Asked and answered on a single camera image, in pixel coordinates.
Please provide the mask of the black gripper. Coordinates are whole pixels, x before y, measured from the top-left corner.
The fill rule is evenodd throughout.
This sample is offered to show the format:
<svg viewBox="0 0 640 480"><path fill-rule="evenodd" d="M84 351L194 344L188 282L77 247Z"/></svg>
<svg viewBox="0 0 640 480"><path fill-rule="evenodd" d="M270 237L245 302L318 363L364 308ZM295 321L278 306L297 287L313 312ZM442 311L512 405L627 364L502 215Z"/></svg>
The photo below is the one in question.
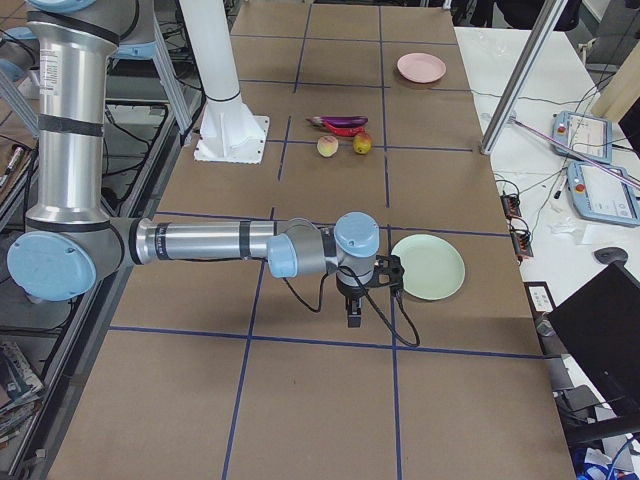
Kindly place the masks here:
<svg viewBox="0 0 640 480"><path fill-rule="evenodd" d="M362 321L360 298L368 293L366 277L358 276L355 272L338 272L336 285L346 299L347 327L360 328Z"/></svg>

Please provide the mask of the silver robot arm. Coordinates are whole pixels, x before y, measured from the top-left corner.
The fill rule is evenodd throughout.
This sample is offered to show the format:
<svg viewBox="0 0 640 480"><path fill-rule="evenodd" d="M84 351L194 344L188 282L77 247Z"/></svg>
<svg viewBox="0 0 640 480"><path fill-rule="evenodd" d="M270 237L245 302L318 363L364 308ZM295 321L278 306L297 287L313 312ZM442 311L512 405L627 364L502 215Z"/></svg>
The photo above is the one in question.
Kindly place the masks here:
<svg viewBox="0 0 640 480"><path fill-rule="evenodd" d="M264 260L272 276L334 276L347 323L379 286L379 228L361 212L319 228L304 219L199 224L115 218L101 206L108 60L120 46L155 46L149 1L35 1L39 42L39 179L8 271L27 294L64 301L122 267L154 261Z"/></svg>

